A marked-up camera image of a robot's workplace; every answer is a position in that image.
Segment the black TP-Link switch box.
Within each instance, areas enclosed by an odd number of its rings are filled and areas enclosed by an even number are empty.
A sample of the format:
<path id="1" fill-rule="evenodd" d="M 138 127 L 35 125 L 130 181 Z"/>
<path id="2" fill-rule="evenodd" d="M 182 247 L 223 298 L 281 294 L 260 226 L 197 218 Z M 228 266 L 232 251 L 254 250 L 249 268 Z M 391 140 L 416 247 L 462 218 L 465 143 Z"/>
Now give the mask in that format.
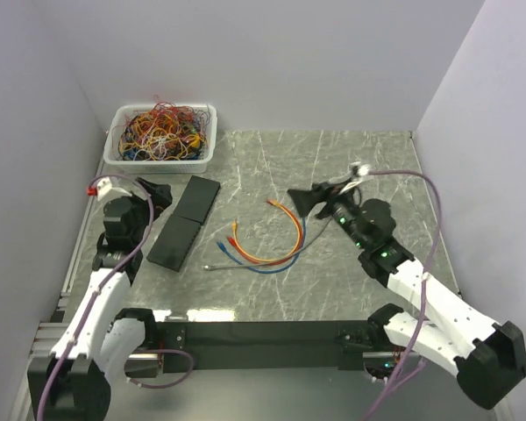
<path id="1" fill-rule="evenodd" d="M 155 265 L 179 272 L 200 229 L 199 222 L 170 215 L 146 259 Z"/>

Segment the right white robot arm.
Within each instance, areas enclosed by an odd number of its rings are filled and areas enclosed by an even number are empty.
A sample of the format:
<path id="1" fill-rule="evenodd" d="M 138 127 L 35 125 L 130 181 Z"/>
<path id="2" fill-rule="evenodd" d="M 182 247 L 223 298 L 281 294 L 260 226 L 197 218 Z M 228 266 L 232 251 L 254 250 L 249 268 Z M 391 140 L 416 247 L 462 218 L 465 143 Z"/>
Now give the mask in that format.
<path id="1" fill-rule="evenodd" d="M 321 204 L 317 218 L 334 220 L 360 248 L 367 275 L 418 309 L 417 317 L 393 305 L 376 311 L 368 328 L 372 346 L 409 346 L 454 376 L 466 396 L 486 410 L 526 377 L 522 331 L 475 310 L 431 275 L 396 240 L 389 203 L 368 199 L 356 204 L 342 183 L 289 189 L 288 195 L 301 217 Z"/>

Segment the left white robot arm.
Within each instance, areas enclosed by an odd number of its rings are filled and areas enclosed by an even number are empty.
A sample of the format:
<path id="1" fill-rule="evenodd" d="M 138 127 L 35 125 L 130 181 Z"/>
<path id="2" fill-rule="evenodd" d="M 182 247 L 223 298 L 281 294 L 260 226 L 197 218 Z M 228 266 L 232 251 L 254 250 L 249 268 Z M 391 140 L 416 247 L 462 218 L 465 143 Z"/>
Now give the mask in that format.
<path id="1" fill-rule="evenodd" d="M 150 310 L 123 310 L 143 258 L 153 222 L 173 202 L 167 184 L 141 177 L 126 180 L 141 195 L 121 187 L 122 175 L 100 175 L 87 187 L 103 202 L 103 232 L 88 288 L 76 313 L 46 357 L 27 369 L 33 416 L 37 420 L 102 420 L 111 384 L 136 349 L 153 350 L 159 331 Z"/>

